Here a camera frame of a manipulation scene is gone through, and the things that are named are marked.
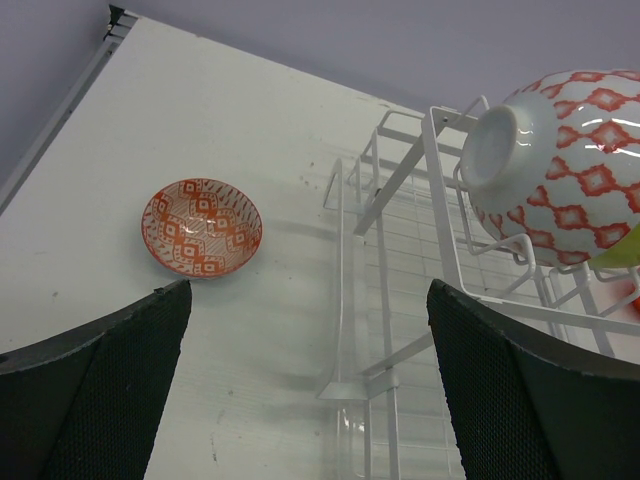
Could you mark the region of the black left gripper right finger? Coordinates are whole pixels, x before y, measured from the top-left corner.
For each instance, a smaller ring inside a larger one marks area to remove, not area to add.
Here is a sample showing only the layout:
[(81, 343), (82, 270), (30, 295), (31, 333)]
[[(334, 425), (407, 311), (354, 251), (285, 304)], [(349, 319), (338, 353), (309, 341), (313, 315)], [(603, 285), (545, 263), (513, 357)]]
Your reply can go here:
[(638, 478), (638, 365), (558, 340), (439, 279), (426, 308), (467, 478)]

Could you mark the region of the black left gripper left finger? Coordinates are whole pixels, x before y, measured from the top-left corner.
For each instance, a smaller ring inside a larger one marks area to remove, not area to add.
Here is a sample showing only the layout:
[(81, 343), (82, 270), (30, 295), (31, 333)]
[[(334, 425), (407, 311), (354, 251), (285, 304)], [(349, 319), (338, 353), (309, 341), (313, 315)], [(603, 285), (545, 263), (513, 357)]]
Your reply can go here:
[(2, 354), (2, 478), (143, 478), (191, 308), (176, 281)]

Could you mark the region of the lime green bowl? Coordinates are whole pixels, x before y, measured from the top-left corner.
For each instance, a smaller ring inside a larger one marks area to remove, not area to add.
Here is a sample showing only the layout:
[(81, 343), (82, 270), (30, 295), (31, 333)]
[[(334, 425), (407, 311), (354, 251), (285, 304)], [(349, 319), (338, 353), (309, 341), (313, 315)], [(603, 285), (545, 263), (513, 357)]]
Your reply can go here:
[(588, 261), (594, 269), (631, 268), (640, 264), (640, 225), (637, 224), (622, 240), (601, 255)]

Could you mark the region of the blue zigzag bowl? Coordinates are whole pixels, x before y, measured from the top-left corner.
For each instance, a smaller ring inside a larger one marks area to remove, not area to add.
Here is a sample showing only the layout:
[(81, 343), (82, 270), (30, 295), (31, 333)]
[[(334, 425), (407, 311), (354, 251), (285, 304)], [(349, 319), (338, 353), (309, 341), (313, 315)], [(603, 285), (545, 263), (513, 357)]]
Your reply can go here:
[(212, 279), (233, 273), (262, 241), (260, 213), (238, 188), (215, 179), (189, 178), (159, 190), (141, 217), (152, 257), (182, 276)]

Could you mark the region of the white bowl with red diamonds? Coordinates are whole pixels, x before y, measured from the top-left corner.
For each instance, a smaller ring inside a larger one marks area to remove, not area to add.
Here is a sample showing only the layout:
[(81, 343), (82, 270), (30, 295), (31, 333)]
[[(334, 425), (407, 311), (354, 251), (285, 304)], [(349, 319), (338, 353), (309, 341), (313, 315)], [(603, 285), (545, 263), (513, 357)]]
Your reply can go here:
[(496, 240), (529, 237), (536, 261), (581, 264), (639, 224), (639, 74), (549, 74), (486, 111), (460, 175)]

